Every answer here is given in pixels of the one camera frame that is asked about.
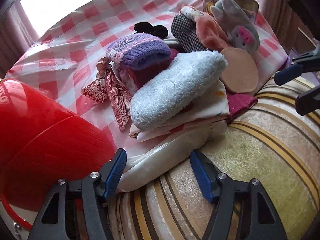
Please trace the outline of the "striped beige sofa cushion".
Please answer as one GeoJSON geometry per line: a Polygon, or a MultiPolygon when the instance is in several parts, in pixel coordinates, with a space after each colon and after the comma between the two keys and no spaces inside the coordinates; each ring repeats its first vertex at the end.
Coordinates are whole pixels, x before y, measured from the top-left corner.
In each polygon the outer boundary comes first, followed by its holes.
{"type": "MultiPolygon", "coordinates": [[[[313,87],[302,77],[273,80],[258,103],[201,151],[235,180],[259,179],[288,239],[300,239],[319,211],[319,111],[301,116],[295,99],[313,87]]],[[[201,239],[213,205],[204,199],[188,160],[111,201],[114,239],[201,239]]]]}

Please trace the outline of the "light blue fluffy sock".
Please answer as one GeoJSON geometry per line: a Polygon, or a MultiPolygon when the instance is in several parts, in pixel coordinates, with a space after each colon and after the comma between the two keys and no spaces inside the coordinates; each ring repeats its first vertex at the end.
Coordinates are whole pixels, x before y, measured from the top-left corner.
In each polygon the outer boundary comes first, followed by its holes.
{"type": "Polygon", "coordinates": [[[148,81],[131,100],[131,120],[140,131],[164,124],[219,79],[227,60],[218,51],[179,53],[167,69],[148,81]]]}

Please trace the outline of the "white fruit print cloth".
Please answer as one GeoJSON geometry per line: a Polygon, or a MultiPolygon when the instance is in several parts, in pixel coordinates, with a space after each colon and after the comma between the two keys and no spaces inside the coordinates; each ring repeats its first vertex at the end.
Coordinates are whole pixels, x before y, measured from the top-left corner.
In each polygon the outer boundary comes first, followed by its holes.
{"type": "Polygon", "coordinates": [[[183,129],[225,120],[230,116],[225,85],[217,80],[206,92],[161,126],[142,132],[134,124],[129,136],[138,142],[175,133],[183,129]]]}

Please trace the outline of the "round beige pad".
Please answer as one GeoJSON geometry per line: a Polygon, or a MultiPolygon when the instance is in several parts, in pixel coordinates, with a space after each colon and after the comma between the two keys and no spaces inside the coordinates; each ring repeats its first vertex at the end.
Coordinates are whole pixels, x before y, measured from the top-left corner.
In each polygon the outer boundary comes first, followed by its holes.
{"type": "Polygon", "coordinates": [[[221,54],[227,60],[227,68],[220,79],[232,93],[251,93],[258,85],[259,74],[252,56],[243,49],[225,48],[221,54]]]}

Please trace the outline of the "pink checkered plastic tablecloth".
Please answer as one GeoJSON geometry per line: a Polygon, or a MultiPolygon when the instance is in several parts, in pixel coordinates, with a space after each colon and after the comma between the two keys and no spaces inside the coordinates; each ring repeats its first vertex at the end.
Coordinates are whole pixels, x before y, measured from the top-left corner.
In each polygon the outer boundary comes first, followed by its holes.
{"type": "Polygon", "coordinates": [[[109,103],[81,94],[97,74],[96,64],[114,40],[129,35],[138,22],[170,27],[181,7],[202,8],[202,0],[93,0],[51,27],[7,72],[111,135],[128,157],[146,155],[166,137],[138,142],[121,132],[109,103]]]}

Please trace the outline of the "pink plush fabric item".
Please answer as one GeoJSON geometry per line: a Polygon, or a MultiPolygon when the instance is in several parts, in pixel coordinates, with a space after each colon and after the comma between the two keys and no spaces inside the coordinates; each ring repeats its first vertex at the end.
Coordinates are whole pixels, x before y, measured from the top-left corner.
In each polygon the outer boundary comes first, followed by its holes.
{"type": "Polygon", "coordinates": [[[201,12],[190,6],[184,6],[180,10],[180,14],[195,23],[196,36],[207,49],[221,51],[230,46],[226,33],[215,18],[208,13],[201,12]]]}

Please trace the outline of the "patterned pink fabric bow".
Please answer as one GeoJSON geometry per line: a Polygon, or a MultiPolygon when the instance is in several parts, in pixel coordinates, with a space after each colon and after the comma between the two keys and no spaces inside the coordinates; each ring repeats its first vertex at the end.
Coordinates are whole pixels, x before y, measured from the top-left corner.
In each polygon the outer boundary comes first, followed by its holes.
{"type": "Polygon", "coordinates": [[[97,75],[93,82],[81,89],[81,94],[97,103],[109,101],[119,130],[123,132],[129,122],[132,96],[121,79],[116,76],[111,61],[103,57],[96,64],[97,75]]]}

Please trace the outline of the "purple knitted hat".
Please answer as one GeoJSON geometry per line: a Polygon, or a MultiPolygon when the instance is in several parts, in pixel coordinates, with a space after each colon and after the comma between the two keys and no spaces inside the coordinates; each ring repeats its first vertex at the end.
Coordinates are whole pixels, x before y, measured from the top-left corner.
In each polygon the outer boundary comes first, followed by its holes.
{"type": "Polygon", "coordinates": [[[106,48],[109,61],[121,67],[142,70],[168,60],[171,50],[160,38],[137,33],[113,41],[106,48]]]}

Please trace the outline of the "red plastic thermos jug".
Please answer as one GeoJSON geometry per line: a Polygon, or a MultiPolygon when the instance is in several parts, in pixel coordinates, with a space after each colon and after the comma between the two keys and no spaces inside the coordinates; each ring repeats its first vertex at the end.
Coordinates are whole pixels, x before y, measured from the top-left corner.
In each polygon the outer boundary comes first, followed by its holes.
{"type": "Polygon", "coordinates": [[[98,171],[115,150],[110,132],[21,81],[1,81],[1,202],[25,230],[14,207],[39,211],[59,179],[98,171]]]}

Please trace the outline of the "black velvet scrunchie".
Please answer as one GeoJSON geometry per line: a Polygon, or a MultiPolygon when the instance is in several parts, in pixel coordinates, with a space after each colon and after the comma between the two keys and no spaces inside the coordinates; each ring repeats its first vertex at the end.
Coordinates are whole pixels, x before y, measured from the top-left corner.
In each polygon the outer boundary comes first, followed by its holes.
{"type": "Polygon", "coordinates": [[[169,32],[167,28],[163,25],[155,25],[153,26],[149,22],[138,22],[134,25],[134,31],[137,33],[146,33],[153,36],[156,36],[160,39],[167,38],[169,32]]]}

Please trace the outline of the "black white houndstooth pouch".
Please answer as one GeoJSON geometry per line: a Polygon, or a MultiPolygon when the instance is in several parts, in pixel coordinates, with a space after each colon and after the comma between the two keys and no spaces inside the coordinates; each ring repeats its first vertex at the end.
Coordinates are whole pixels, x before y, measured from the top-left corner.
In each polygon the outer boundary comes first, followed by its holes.
{"type": "Polygon", "coordinates": [[[171,24],[171,33],[180,42],[186,53],[207,50],[196,35],[195,23],[184,15],[174,16],[171,24]]]}

